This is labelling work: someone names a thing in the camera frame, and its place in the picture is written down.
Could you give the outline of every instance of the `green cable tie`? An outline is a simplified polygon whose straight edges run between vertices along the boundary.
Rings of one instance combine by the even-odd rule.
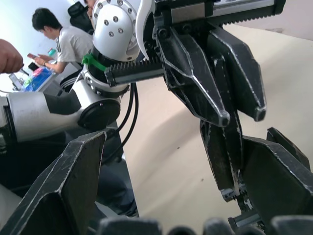
[[[107,67],[101,65],[91,54],[87,54],[84,56],[83,58],[83,64],[85,65],[94,65],[95,67],[97,67],[98,69],[100,69],[101,71],[105,71]]]

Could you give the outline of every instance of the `black hair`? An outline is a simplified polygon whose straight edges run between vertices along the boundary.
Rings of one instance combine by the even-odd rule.
[[[54,29],[62,27],[55,15],[47,8],[38,8],[33,15],[32,22],[37,31],[44,29],[45,26]]]

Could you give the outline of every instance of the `human hand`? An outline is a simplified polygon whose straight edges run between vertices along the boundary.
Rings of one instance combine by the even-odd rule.
[[[46,63],[46,60],[44,60],[44,59],[42,59],[42,58],[40,58],[40,57],[36,57],[36,58],[35,58],[35,62],[36,62],[38,65],[40,65],[40,66],[44,66],[45,63]]]
[[[53,60],[53,58],[51,56],[48,56],[48,55],[38,54],[38,56],[39,56],[39,58],[42,58],[45,61]]]
[[[92,17],[92,8],[91,7],[88,8],[87,15],[89,18]]]
[[[23,57],[9,42],[0,39],[0,73],[18,72],[23,67]]]

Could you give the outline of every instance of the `chair backrest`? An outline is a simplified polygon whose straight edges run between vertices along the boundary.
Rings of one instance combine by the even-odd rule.
[[[72,26],[93,34],[93,27],[87,15],[88,7],[84,7],[79,1],[72,5],[68,10],[70,15],[70,23]]]

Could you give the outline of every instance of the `black cable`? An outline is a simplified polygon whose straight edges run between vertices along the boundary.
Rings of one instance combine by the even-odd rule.
[[[119,133],[120,130],[122,130],[122,128],[125,126],[128,118],[129,118],[129,115],[131,114],[131,111],[132,111],[132,107],[133,107],[133,102],[134,102],[134,88],[135,88],[135,84],[132,83],[131,84],[131,91],[130,91],[130,96],[129,96],[129,104],[128,104],[128,108],[127,108],[127,112],[125,114],[125,117],[124,117],[124,120],[122,121],[122,123],[119,125],[119,127],[114,130],[112,133],[108,133],[108,136],[107,136],[107,141],[109,139],[111,139],[112,137],[114,137],[116,134]]]
[[[101,163],[101,165],[109,164],[109,163],[113,162],[116,154],[124,147],[124,145],[127,143],[128,139],[132,135],[132,132],[133,132],[134,127],[136,125],[136,121],[137,121],[137,117],[138,117],[138,111],[139,111],[139,97],[138,97],[138,90],[137,90],[136,83],[134,83],[134,94],[135,94],[135,114],[134,114],[132,125],[129,129],[129,132],[128,132],[127,136],[125,137],[124,141],[122,142],[122,144],[109,157],[104,159],[103,162]]]

